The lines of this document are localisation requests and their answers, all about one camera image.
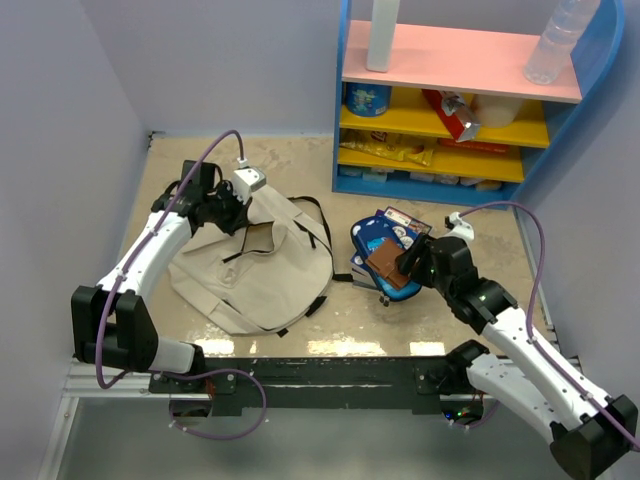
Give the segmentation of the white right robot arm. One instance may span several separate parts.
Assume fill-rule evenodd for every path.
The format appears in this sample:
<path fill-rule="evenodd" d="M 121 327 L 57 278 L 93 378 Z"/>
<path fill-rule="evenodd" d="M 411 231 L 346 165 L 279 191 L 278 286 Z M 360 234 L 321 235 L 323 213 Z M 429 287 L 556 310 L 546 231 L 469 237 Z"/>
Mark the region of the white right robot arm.
<path fill-rule="evenodd" d="M 499 283 L 478 274 L 464 240 L 422 234 L 396 266 L 437 290 L 458 320 L 510 360 L 504 364 L 479 343 L 467 342 L 445 369 L 452 390 L 466 393 L 474 387 L 518 415 L 573 479 L 595 479 L 638 450 L 636 405 L 625 395 L 612 397 L 571 365 Z"/>

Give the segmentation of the brown leather wallet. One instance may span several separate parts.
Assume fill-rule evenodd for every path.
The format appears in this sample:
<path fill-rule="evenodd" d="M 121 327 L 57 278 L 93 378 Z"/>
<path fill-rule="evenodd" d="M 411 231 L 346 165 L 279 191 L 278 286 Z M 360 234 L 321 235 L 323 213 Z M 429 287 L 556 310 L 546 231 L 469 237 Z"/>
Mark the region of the brown leather wallet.
<path fill-rule="evenodd" d="M 409 277 L 397 271 L 396 259 L 403 252 L 392 239 L 386 239 L 367 257 L 365 263 L 395 290 L 400 290 L 409 283 Z"/>

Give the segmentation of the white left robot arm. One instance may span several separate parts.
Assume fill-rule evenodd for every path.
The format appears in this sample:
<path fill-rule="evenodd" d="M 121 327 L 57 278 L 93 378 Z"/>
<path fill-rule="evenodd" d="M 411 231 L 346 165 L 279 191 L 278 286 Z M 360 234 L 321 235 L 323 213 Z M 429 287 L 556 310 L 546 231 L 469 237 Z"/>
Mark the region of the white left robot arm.
<path fill-rule="evenodd" d="M 224 179 L 218 165 L 185 161 L 182 176 L 153 202 L 133 245 L 94 286 L 71 297 L 76 358 L 98 369 L 122 373 L 165 372 L 185 392 L 207 380 L 201 347 L 160 336 L 147 299 L 179 250 L 207 224 L 232 235 L 248 223 L 255 190 L 266 178 L 244 166 Z"/>

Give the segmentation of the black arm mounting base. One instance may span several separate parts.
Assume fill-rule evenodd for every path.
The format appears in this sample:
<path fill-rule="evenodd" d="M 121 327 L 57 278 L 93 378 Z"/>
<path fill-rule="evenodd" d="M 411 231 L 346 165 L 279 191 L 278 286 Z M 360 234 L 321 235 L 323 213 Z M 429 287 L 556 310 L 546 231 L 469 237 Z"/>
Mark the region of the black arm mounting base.
<path fill-rule="evenodd" d="M 461 367 L 435 357 L 209 358 L 206 380 L 155 374 L 153 394 L 202 400 L 214 416 L 238 416 L 262 406 L 260 383 L 270 409 L 405 410 L 471 424 L 491 411 L 486 394 L 474 389 Z"/>

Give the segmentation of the beige canvas backpack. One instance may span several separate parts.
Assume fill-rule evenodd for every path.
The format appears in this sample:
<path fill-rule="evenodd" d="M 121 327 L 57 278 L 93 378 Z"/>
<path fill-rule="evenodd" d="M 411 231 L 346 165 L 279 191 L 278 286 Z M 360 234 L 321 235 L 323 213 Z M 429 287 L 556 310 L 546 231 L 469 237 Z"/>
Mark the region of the beige canvas backpack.
<path fill-rule="evenodd" d="M 280 332 L 311 316 L 335 278 L 324 216 L 270 186 L 254 194 L 247 226 L 233 235 L 206 225 L 168 267 L 172 288 L 229 335 Z"/>

